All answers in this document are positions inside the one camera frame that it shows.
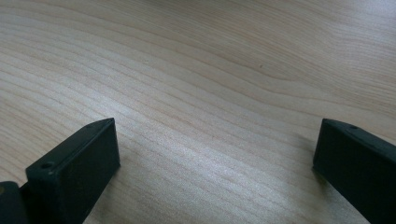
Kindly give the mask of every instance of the black object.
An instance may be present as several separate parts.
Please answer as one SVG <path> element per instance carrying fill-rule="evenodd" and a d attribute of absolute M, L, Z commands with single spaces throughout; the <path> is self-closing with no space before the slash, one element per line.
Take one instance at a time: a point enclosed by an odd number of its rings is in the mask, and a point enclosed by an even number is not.
<path fill-rule="evenodd" d="M 396 146 L 353 125 L 324 119 L 314 169 L 371 223 L 396 223 Z"/>
<path fill-rule="evenodd" d="M 114 119 L 86 125 L 30 165 L 20 189 L 0 183 L 0 223 L 82 223 L 119 167 Z"/>

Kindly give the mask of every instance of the screw hole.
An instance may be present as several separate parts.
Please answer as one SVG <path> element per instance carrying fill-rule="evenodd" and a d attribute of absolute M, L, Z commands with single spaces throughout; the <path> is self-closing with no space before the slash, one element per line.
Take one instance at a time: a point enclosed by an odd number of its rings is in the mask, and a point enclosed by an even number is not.
<path fill-rule="evenodd" d="M 48 168 L 50 168 L 52 165 L 53 165 L 53 162 L 48 161 L 48 162 L 46 162 L 46 163 L 44 163 L 44 164 L 41 165 L 41 169 L 48 169 Z"/>

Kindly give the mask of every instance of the wood grain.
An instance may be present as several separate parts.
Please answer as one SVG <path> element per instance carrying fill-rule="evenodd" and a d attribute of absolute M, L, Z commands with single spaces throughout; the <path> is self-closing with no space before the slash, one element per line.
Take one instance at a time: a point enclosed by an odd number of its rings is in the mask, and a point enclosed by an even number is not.
<path fill-rule="evenodd" d="M 396 2 L 0 1 L 0 181 L 115 118 L 85 223 L 367 223 L 311 170 L 322 118 L 396 143 Z"/>

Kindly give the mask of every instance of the light wood tabletop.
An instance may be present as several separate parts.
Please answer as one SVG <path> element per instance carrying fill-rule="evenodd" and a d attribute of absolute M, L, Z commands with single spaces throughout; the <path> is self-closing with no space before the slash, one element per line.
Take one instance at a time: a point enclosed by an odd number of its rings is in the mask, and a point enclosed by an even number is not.
<path fill-rule="evenodd" d="M 367 223 L 312 171 L 323 118 L 396 143 L 392 0 L 0 1 L 0 181 L 115 118 L 85 223 Z"/>

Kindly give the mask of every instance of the wooden surface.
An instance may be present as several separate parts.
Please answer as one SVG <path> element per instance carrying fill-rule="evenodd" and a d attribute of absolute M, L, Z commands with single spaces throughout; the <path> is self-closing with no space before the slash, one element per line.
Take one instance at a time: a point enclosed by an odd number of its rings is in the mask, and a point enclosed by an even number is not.
<path fill-rule="evenodd" d="M 0 181 L 115 118 L 85 223 L 366 223 L 311 170 L 322 118 L 396 143 L 396 2 L 0 1 Z"/>

